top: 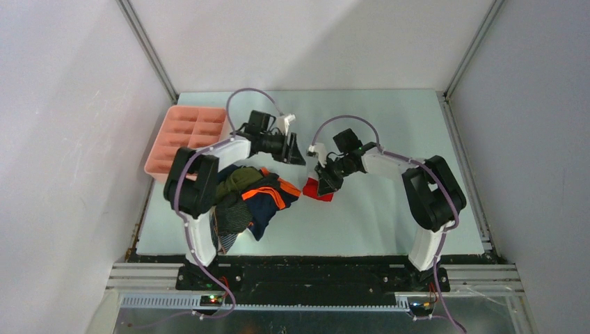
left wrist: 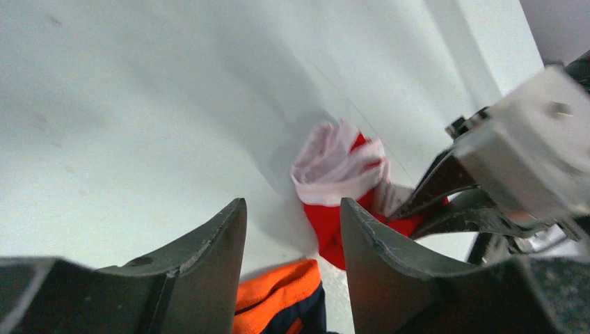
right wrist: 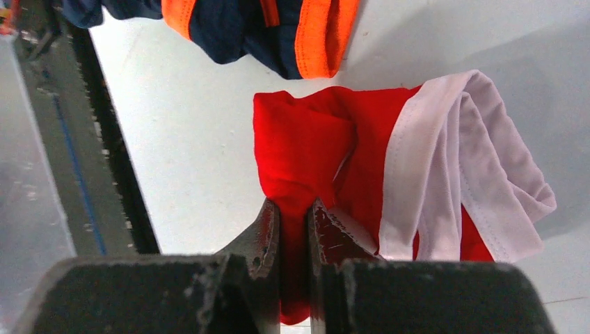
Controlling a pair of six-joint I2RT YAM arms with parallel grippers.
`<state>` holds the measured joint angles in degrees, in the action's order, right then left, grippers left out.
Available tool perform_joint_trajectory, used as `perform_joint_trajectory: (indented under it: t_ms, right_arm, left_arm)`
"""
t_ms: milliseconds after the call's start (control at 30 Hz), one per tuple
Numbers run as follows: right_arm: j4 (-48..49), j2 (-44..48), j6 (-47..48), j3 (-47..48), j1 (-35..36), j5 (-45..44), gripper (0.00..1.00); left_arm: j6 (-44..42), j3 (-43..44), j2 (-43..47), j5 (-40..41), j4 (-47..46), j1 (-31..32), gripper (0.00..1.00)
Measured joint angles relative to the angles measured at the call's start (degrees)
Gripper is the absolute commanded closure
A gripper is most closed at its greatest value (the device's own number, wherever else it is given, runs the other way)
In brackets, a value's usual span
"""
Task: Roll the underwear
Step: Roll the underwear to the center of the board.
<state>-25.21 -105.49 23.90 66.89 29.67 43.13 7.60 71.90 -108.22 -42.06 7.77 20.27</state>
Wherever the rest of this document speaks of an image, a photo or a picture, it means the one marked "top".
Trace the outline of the red white underwear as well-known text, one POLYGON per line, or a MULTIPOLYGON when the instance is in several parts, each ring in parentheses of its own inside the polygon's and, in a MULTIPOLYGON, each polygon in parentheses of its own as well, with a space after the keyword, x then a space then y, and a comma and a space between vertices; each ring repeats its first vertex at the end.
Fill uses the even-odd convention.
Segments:
POLYGON ((333 193, 329 193, 327 195, 320 196, 318 193, 319 190, 319 181, 313 177, 309 177, 305 186, 303 187, 303 195, 309 198, 322 201, 322 202, 331 202, 333 200, 333 193))

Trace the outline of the navy orange underwear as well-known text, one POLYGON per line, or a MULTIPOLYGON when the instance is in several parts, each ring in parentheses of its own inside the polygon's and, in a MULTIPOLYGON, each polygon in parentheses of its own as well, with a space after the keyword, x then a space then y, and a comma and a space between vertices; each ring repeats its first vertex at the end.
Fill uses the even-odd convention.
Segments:
POLYGON ((266 168, 259 169, 262 179, 241 192, 252 220, 248 229, 256 241, 264 236, 266 228, 277 212, 290 208, 296 202, 301 190, 266 168))

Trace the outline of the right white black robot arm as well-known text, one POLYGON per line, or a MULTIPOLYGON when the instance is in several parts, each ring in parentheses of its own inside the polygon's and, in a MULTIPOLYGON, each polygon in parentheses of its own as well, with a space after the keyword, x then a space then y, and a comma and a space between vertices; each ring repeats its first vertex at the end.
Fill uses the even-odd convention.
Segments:
POLYGON ((422 291, 433 280, 431 268, 438 263, 446 233, 459 224, 467 200, 446 160, 438 155, 418 160, 384 150, 376 142, 362 143, 352 129, 333 138, 340 155, 334 159, 322 143, 312 143, 307 154, 317 158, 317 195, 327 196, 342 188, 354 173, 401 178, 409 210, 418 224, 404 280, 422 291))

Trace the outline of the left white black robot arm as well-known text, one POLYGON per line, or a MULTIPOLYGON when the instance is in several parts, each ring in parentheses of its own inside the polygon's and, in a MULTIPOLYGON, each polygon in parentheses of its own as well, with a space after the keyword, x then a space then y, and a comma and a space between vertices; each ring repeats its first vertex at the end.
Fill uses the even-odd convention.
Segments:
POLYGON ((218 254, 209 220, 212 216, 218 172, 258 153, 270 154, 282 164, 304 166, 305 158, 290 126, 293 114, 274 117, 252 111, 240 128, 231 126, 227 138, 200 149, 177 150, 164 186, 164 198, 184 222, 189 247, 187 259, 199 265, 193 281, 202 289, 213 289, 220 271, 211 265, 218 254))

